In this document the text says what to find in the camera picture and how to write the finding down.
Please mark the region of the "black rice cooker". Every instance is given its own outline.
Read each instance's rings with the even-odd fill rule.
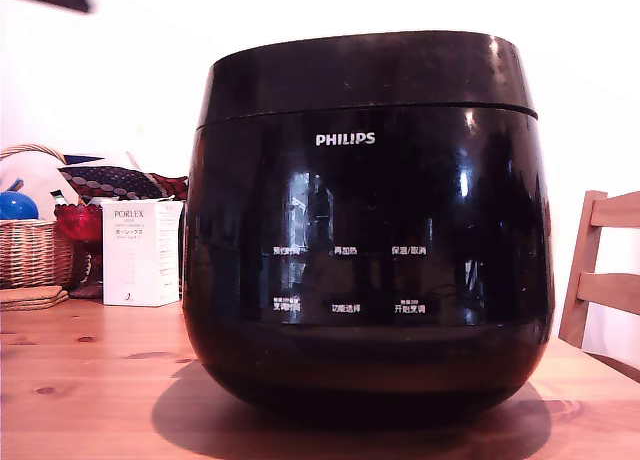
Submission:
[[[513,395],[554,308],[536,124],[516,47],[490,35],[216,62],[185,229],[202,365],[302,420],[439,422]]]

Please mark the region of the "chair slat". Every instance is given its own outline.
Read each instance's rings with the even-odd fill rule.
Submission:
[[[601,198],[593,202],[591,225],[640,228],[640,192]]]
[[[640,275],[582,273],[578,298],[640,315]]]

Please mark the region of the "patterned fabric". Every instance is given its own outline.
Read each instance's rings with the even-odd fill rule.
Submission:
[[[175,195],[187,198],[187,177],[166,178],[122,167],[62,167],[62,176],[85,202],[94,197],[119,197],[122,200],[146,200]]]

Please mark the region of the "table surface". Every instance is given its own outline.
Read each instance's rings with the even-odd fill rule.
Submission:
[[[2,458],[640,458],[640,384],[557,338],[516,395],[461,424],[317,431],[218,387],[178,303],[68,300],[1,320]]]

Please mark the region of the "red glass bowl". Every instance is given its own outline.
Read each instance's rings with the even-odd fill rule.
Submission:
[[[102,243],[102,207],[99,205],[56,205],[56,228],[71,240]]]

